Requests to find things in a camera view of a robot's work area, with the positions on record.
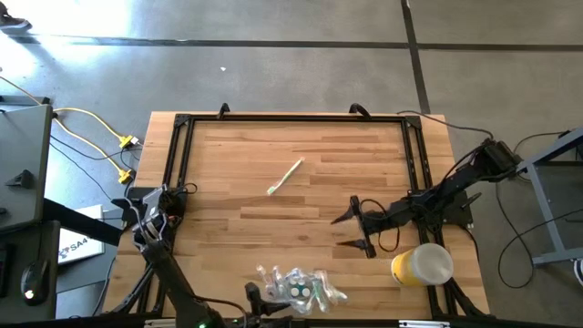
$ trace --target wooden table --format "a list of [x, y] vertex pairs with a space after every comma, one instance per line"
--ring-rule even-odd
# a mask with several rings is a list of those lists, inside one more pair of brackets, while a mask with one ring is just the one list
[[[137, 186], [161, 184], [175, 114], [152, 113]], [[433, 180], [439, 181], [454, 164], [447, 129], [425, 118], [422, 123]], [[300, 157], [305, 157], [304, 163], [268, 197], [269, 186]], [[351, 195], [388, 204], [410, 189], [398, 124], [198, 122], [187, 182], [196, 183], [199, 191], [189, 196], [174, 255], [196, 294], [236, 302], [249, 310], [243, 286], [255, 282], [263, 288], [258, 264], [268, 272], [273, 265], [283, 272], [293, 267], [324, 269], [332, 284], [348, 295], [348, 302], [330, 313], [314, 309], [312, 318], [430, 318], [426, 288], [401, 287], [390, 274], [391, 259], [419, 244], [411, 223], [401, 228], [396, 251], [386, 253], [377, 247], [378, 257], [371, 260], [362, 251], [335, 245], [360, 237], [355, 220], [330, 225], [346, 211]], [[393, 248], [395, 236], [396, 231], [385, 231], [381, 243]], [[480, 310], [488, 312], [474, 244], [457, 227], [445, 226], [444, 236], [459, 285]], [[124, 234], [105, 310], [128, 294], [144, 263], [129, 234]], [[155, 291], [152, 288], [150, 303]], [[443, 290], [438, 292], [445, 309]], [[226, 305], [212, 306], [225, 317], [240, 315]], [[167, 300], [164, 315], [174, 314]]]

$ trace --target yellow cable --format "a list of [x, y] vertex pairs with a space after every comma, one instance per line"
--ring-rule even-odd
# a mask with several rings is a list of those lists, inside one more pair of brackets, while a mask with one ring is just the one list
[[63, 110], [72, 110], [72, 111], [76, 111], [76, 112], [80, 112], [80, 113], [84, 113], [84, 114], [87, 114], [89, 116], [92, 116], [99, 123], [103, 124], [103, 126], [106, 127], [106, 129], [108, 129], [109, 132], [111, 132], [111, 134], [113, 134], [114, 136], [118, 137], [118, 139], [120, 141], [123, 141], [123, 139], [124, 139], [122, 136], [120, 136], [118, 133], [116, 133], [116, 131], [114, 131], [112, 128], [110, 128], [109, 125], [106, 122], [103, 121], [103, 119], [99, 118], [99, 116], [93, 114], [92, 112], [90, 112], [88, 110], [84, 110], [84, 109], [81, 109], [81, 108], [57, 108], [57, 109], [54, 109], [53, 111], [54, 112], [57, 112], [57, 111], [63, 111]]
[[11, 85], [12, 87], [17, 88], [18, 90], [22, 91], [25, 95], [27, 95], [29, 98], [33, 99], [38, 105], [43, 105], [40, 103], [40, 101], [36, 100], [31, 94], [29, 94], [28, 92], [26, 92], [26, 90], [24, 90], [23, 88], [17, 86], [16, 84], [10, 82], [7, 78], [5, 77], [0, 77], [2, 78], [7, 84]]
[[[68, 128], [66, 128], [63, 123], [61, 123], [61, 121], [59, 121], [58, 119], [55, 118], [55, 122], [69, 135], [78, 138], [79, 140], [85, 142], [86, 144], [88, 144], [89, 146], [93, 147], [94, 149], [96, 149], [98, 152], [101, 153], [101, 155], [103, 155], [103, 157], [107, 157], [107, 154], [101, 150], [101, 148], [99, 148], [98, 146], [96, 146], [94, 143], [92, 143], [91, 141], [79, 136], [78, 134], [75, 134], [73, 132], [71, 132]], [[118, 164], [116, 164], [115, 161], [113, 161], [111, 158], [107, 158], [107, 160], [109, 160], [109, 162], [111, 163], [111, 165], [113, 165], [119, 172], [119, 175], [122, 175], [125, 173], [125, 171], [123, 169], [121, 169]]]

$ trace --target yellow cup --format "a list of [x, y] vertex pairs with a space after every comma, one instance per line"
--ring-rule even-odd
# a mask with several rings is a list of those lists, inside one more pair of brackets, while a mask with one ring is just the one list
[[393, 278], [403, 286], [429, 286], [447, 282], [454, 261], [445, 248], [426, 243], [397, 255], [391, 261]]

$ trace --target clear plastic packaging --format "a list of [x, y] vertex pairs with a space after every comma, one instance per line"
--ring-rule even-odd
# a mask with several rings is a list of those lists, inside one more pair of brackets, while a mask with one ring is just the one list
[[310, 314], [317, 302], [320, 311], [330, 311], [330, 303], [336, 305], [346, 301], [348, 297], [330, 284], [326, 271], [304, 273], [294, 268], [282, 276], [277, 266], [273, 267], [271, 275], [258, 265], [257, 272], [266, 285], [266, 291], [274, 302], [286, 302], [300, 314]]

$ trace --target concrete floor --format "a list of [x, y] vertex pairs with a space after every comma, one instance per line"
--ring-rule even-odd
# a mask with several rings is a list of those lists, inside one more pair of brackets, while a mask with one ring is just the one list
[[[210, 0], [168, 1], [4, 1], [14, 16], [25, 16], [36, 34], [123, 36], [169, 39], [312, 40], [406, 42], [398, 0]], [[34, 4], [35, 11], [30, 12]], [[583, 5], [571, 0], [410, 0], [420, 43], [581, 45]], [[143, 138], [150, 111], [232, 110], [345, 112], [353, 102], [373, 113], [419, 110], [409, 50], [71, 46], [52, 38], [20, 45], [0, 37], [3, 74], [58, 107], [95, 111], [115, 130]], [[460, 125], [487, 128], [515, 145], [523, 137], [581, 126], [583, 52], [420, 51], [432, 113]], [[15, 94], [0, 85], [0, 93]], [[90, 118], [66, 114], [66, 124], [107, 152], [116, 140]], [[59, 127], [54, 134], [70, 138]], [[461, 156], [484, 136], [450, 129]], [[91, 149], [71, 141], [85, 152]], [[527, 157], [552, 142], [531, 140]], [[123, 188], [105, 161], [78, 160], [111, 196]], [[513, 237], [499, 212], [494, 186], [472, 191], [474, 230], [488, 302], [500, 318], [540, 323], [583, 323], [583, 287], [570, 263], [536, 271], [526, 288], [512, 290], [497, 277], [499, 252]], [[46, 195], [69, 207], [107, 198], [76, 167], [51, 151]], [[532, 189], [504, 182], [501, 196], [522, 231], [541, 222]], [[544, 230], [526, 238], [534, 253], [548, 251]], [[528, 262], [518, 244], [510, 248], [503, 272], [512, 283], [527, 277]], [[105, 268], [96, 272], [105, 276]], [[59, 294], [57, 316], [90, 314], [100, 284]]]

